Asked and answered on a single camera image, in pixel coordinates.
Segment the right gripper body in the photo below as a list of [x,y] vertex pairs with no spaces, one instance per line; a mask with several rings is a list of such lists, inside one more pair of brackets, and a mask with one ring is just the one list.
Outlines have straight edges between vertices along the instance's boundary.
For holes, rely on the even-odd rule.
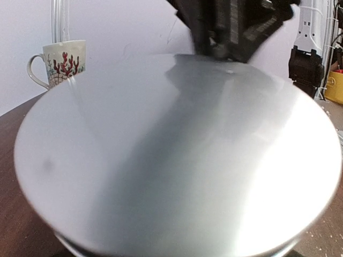
[[176,16],[190,30],[195,54],[247,63],[284,22],[292,19],[292,5],[276,0],[265,7],[256,0],[169,1]]

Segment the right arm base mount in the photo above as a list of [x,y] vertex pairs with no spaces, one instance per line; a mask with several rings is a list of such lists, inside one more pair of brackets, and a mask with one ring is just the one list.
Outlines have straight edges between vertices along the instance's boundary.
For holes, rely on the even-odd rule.
[[288,62],[289,78],[296,87],[312,99],[315,98],[324,77],[322,61],[322,57],[314,49],[306,52],[300,50],[298,46],[293,46],[290,53]]

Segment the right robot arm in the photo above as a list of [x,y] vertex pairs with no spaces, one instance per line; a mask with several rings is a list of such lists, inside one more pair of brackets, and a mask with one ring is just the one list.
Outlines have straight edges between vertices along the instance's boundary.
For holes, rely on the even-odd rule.
[[322,54],[333,1],[169,1],[191,32],[196,54],[247,63],[300,7],[295,45]]

